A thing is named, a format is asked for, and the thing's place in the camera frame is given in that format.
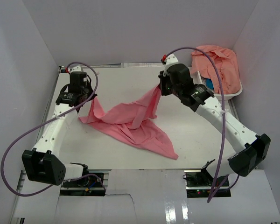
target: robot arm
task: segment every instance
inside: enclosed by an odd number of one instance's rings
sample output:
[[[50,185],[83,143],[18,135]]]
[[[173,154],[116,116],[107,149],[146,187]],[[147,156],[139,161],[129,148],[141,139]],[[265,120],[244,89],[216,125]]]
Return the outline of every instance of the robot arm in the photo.
[[[82,176],[87,166],[82,164],[63,164],[59,159],[59,151],[66,132],[74,119],[78,117],[78,110],[73,110],[62,117],[60,114],[84,102],[93,90],[91,80],[80,66],[71,70],[70,83],[64,86],[54,109],[53,117],[57,119],[49,123],[32,150],[25,150],[22,161],[31,181],[60,185],[62,181]]]
[[[208,120],[222,133],[222,108],[217,98],[203,84],[194,84],[189,69],[172,54],[164,61],[165,69],[160,72],[160,89],[163,96],[174,94],[181,103],[190,107],[194,112]],[[223,158],[218,176],[237,173],[247,176],[260,162],[262,162],[270,145],[270,138],[242,125],[229,112],[225,112],[225,137],[232,145],[235,154],[230,158]],[[212,178],[215,175],[217,163],[208,162],[202,171]]]

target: pink towel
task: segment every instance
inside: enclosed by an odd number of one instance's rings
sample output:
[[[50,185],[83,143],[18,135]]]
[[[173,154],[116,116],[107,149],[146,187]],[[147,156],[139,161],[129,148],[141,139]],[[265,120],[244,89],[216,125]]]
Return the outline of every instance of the pink towel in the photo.
[[[125,104],[121,103],[105,113],[98,98],[94,98],[87,117],[80,117],[98,131],[110,135],[136,148],[177,159],[169,137],[150,119],[155,119],[155,112],[161,97],[158,86],[151,89],[140,99]]]
[[[199,46],[197,48],[206,52],[215,62],[222,80],[223,93],[237,93],[240,90],[240,81],[236,54],[230,49],[213,45]],[[215,93],[221,93],[214,67],[211,65],[208,58],[199,51],[192,52],[192,56],[193,62],[191,72],[199,71],[202,77],[210,78]]]

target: blue wire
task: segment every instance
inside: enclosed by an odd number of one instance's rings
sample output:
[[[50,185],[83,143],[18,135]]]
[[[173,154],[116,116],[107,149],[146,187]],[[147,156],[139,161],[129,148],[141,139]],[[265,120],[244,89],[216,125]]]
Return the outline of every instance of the blue wire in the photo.
[[[96,182],[92,183],[92,185],[89,186],[88,189],[92,188],[95,185]]]

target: folded pink clothing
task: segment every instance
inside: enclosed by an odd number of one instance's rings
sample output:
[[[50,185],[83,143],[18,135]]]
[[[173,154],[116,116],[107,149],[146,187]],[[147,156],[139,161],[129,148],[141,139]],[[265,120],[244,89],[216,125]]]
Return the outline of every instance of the folded pink clothing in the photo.
[[[161,90],[156,86],[137,101],[118,104],[107,113],[96,97],[88,116],[80,117],[80,120],[130,146],[176,160],[178,155],[169,137],[149,119],[157,118],[155,113],[160,97]]]
[[[214,61],[222,80],[223,93],[237,93],[240,89],[240,81],[238,61],[234,51],[213,45],[199,46],[197,48],[206,52]],[[221,93],[214,67],[208,58],[199,51],[192,52],[192,56],[191,73],[199,71],[202,77],[211,79],[215,93]]]

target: white wall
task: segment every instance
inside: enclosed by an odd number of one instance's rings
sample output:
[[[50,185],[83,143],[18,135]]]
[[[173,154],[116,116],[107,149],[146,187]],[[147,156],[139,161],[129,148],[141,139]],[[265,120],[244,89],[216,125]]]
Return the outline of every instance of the white wall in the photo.
[[[240,120],[272,143],[263,162],[280,211],[280,0],[260,0],[234,46],[243,93]]]
[[[258,0],[23,0],[58,64],[159,62],[181,46],[232,48]],[[189,51],[179,53],[190,62]]]
[[[0,0],[0,162],[8,145],[39,124],[57,76],[57,65],[21,0]],[[15,189],[21,153],[31,149],[37,132],[16,144],[5,171]],[[15,196],[0,176],[0,224],[9,221]]]

